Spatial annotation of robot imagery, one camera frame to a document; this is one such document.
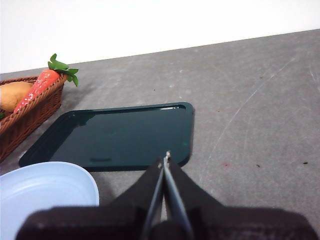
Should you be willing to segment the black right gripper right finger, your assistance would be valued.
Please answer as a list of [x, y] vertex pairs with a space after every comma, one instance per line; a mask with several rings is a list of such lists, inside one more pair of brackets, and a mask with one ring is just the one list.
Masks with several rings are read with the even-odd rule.
[[188, 240], [208, 240], [209, 224], [205, 214], [223, 205], [199, 187], [171, 158], [163, 158], [165, 200], [169, 219], [183, 229]]

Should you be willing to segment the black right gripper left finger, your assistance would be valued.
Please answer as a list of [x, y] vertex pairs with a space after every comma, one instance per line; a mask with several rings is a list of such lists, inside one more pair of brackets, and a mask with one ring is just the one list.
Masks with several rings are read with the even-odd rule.
[[157, 158], [141, 177], [108, 204], [113, 221], [108, 224], [109, 240], [146, 240], [163, 190], [163, 160]]

